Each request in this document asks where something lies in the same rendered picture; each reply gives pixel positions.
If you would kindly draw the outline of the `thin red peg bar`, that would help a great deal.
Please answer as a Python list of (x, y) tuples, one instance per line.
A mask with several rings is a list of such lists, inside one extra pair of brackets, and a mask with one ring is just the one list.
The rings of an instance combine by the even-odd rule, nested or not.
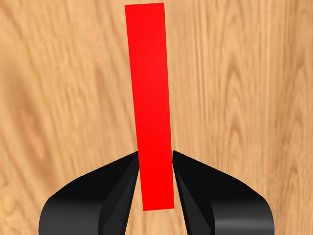
[(125, 6), (144, 211), (174, 208), (163, 3)]

